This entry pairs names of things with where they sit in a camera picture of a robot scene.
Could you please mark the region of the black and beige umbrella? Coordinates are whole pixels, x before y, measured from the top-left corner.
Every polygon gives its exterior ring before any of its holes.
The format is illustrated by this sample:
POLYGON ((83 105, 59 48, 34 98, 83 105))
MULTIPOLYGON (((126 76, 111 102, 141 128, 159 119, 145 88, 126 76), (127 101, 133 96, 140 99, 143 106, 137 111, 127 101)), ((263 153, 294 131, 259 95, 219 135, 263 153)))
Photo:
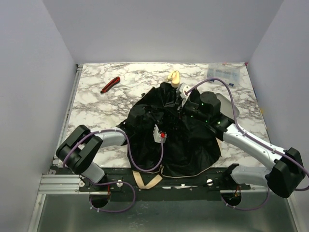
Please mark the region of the black and beige umbrella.
MULTIPOLYGON (((164 117, 159 129, 167 134, 163 161, 158 169, 151 173, 140 172, 130 161, 139 188, 150 189, 162 177, 197 176, 218 161, 221 151, 217 139, 206 128, 205 123, 177 110, 181 101, 173 84, 163 82, 160 86, 151 88, 133 106, 137 105, 163 110, 164 117)), ((160 144, 152 141, 150 130, 133 136, 132 155, 141 168, 152 168, 158 162, 160 152, 160 144)))

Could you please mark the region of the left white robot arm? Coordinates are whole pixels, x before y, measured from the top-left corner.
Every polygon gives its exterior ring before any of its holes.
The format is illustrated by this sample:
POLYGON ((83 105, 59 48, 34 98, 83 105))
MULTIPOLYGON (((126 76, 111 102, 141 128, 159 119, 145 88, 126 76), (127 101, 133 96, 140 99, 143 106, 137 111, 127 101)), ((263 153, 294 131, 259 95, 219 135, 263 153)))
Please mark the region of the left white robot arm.
POLYGON ((133 107, 127 117, 118 126, 112 129, 91 131, 87 126, 78 126, 69 137, 57 148, 56 157, 62 161, 62 166, 69 168, 75 174, 80 174, 94 183, 99 183, 105 176, 105 172, 95 162, 94 158, 101 148, 114 145, 127 145, 129 160, 133 167, 140 172, 151 173, 159 168, 164 156, 164 142, 167 134, 159 129, 159 123, 149 111, 143 107, 133 107), (135 162, 132 155, 133 136, 146 132, 141 122, 149 118, 151 138, 154 143, 160 144, 160 156, 158 162, 150 169, 143 169, 135 162))

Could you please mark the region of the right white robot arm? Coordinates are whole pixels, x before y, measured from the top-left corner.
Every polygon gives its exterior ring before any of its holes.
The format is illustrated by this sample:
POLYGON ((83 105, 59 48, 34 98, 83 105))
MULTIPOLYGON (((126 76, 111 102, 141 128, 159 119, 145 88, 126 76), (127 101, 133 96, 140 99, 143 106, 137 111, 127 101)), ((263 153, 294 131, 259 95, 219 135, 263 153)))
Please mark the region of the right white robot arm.
POLYGON ((308 174, 300 152, 268 143, 238 124, 234 100, 230 100, 233 116, 221 111, 221 101, 213 92, 199 93, 196 89, 184 90, 181 110, 205 123, 219 140, 232 144, 263 164, 262 168, 242 165, 234 167, 230 176, 237 184, 254 184, 268 187, 282 198, 288 198, 308 174))

